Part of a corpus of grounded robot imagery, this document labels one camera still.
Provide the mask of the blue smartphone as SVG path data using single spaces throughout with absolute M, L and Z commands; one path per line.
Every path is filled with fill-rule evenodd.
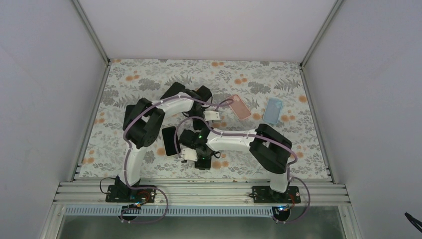
M 127 105 L 125 108 L 125 117 L 128 117 L 133 111 L 135 105 Z

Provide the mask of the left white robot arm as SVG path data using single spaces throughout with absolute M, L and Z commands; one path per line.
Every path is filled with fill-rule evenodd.
M 131 202 L 138 196 L 142 160 L 146 149 L 159 136 L 164 119 L 178 113 L 204 118 L 203 104 L 210 98 L 212 93 L 205 86 L 193 91 L 175 82 L 159 100 L 141 98 L 135 105 L 126 107 L 123 138 L 128 143 L 128 150 L 114 183 L 125 201 Z

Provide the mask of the pink phone case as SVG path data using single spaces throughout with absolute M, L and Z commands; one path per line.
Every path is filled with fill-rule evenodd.
M 239 120 L 245 120 L 252 115 L 250 109 L 239 95 L 234 94 L 226 99 L 230 102 L 229 106 Z

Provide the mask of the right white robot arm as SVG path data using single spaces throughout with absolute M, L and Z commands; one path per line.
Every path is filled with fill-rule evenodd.
M 211 169 L 211 158 L 224 150 L 247 152 L 270 173 L 270 198 L 283 202 L 289 195 L 288 159 L 292 142 L 271 126 L 261 123 L 246 131 L 203 128 L 199 132 L 182 131 L 179 142 L 184 146 L 181 157 L 193 161 L 199 170 Z

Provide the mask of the light blue phone case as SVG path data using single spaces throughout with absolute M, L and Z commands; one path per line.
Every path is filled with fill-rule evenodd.
M 263 120 L 270 124 L 277 124 L 281 115 L 283 103 L 280 99 L 269 98 L 264 114 Z

